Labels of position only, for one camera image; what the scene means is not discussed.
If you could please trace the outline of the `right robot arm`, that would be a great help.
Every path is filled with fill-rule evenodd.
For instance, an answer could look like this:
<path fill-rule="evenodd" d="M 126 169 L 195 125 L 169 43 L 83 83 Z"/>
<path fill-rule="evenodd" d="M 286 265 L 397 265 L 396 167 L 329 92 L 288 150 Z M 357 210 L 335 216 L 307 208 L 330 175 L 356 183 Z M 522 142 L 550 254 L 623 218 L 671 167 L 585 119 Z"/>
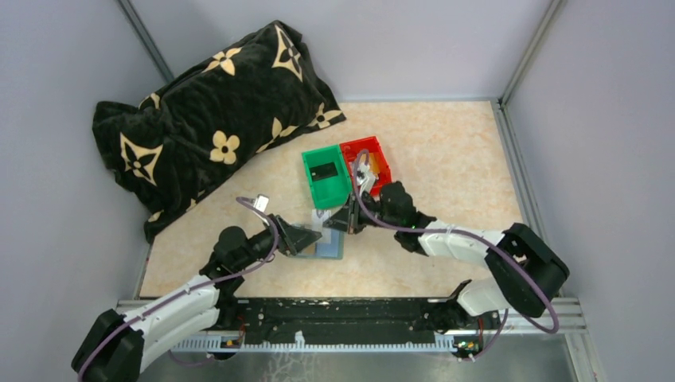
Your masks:
<path fill-rule="evenodd" d="M 463 283 L 450 296 L 448 317 L 459 328 L 495 310 L 514 309 L 538 318 L 570 275 L 565 262 L 528 225 L 485 230 L 444 223 L 419 211 L 399 181 L 385 185 L 377 198 L 351 194 L 323 225 L 347 234 L 366 226 L 387 228 L 406 251 L 488 270 L 489 278 Z"/>

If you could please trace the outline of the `green plastic bin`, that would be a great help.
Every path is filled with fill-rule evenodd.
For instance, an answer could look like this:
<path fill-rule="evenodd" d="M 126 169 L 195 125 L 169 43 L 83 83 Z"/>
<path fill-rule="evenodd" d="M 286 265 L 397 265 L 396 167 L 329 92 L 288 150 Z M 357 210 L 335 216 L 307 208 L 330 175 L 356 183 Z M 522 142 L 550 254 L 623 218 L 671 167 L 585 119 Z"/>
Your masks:
<path fill-rule="evenodd" d="M 340 207 L 347 201 L 352 191 L 352 185 L 339 145 L 302 152 L 302 162 L 310 195 L 316 209 Z M 335 164 L 338 175 L 322 181 L 312 182 L 309 168 L 328 162 Z"/>

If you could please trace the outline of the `silver VIP card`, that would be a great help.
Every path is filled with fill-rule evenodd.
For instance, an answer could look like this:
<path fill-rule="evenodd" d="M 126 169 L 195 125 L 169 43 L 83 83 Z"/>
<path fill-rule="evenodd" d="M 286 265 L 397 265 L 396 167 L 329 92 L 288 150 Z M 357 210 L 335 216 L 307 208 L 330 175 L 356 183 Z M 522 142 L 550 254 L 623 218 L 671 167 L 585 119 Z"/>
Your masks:
<path fill-rule="evenodd" d="M 332 212 L 329 209 L 313 209 L 310 215 L 310 227 L 313 231 L 322 234 L 318 244 L 330 244 L 332 242 L 332 230 L 324 226 L 324 223 L 331 218 Z"/>

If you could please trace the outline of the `sage green card holder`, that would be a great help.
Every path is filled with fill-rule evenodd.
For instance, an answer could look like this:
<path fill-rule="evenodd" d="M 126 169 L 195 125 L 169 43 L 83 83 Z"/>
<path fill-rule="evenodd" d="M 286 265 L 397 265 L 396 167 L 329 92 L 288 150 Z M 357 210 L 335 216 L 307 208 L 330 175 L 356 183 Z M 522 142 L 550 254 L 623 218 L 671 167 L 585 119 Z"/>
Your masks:
<path fill-rule="evenodd" d="M 300 251 L 296 258 L 300 259 L 328 259 L 343 258 L 344 233 L 332 228 L 323 228 L 320 224 L 295 224 L 295 227 L 308 228 L 313 231 L 322 230 L 322 238 L 308 248 Z"/>

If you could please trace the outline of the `red plastic bin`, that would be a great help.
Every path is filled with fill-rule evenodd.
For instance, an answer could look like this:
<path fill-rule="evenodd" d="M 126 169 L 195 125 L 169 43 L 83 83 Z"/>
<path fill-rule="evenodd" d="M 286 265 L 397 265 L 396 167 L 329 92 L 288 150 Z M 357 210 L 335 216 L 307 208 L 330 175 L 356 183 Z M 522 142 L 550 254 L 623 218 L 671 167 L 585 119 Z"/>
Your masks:
<path fill-rule="evenodd" d="M 349 175 L 353 174 L 352 166 L 353 162 L 357 158 L 357 154 L 362 150 L 367 150 L 369 154 L 374 154 L 379 165 L 379 179 L 376 181 L 371 195 L 377 197 L 380 194 L 381 188 L 392 182 L 391 170 L 389 168 L 388 162 L 384 156 L 384 151 L 382 150 L 380 143 L 376 136 L 369 136 L 365 138 L 359 138 L 348 142 L 341 142 L 339 144 L 343 159 L 349 171 Z"/>

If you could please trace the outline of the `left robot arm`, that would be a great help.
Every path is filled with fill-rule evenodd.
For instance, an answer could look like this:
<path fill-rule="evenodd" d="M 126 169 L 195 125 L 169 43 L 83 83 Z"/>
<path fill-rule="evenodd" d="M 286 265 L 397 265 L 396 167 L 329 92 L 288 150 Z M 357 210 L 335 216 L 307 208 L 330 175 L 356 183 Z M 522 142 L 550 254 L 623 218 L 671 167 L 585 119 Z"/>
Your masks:
<path fill-rule="evenodd" d="M 320 231 L 266 215 L 266 227 L 247 236 L 239 226 L 225 228 L 209 261 L 187 283 L 125 313 L 101 313 L 72 359 L 79 381 L 136 381 L 179 342 L 216 326 L 239 330 L 243 314 L 235 297 L 244 275 L 276 252 L 297 255 L 322 238 Z"/>

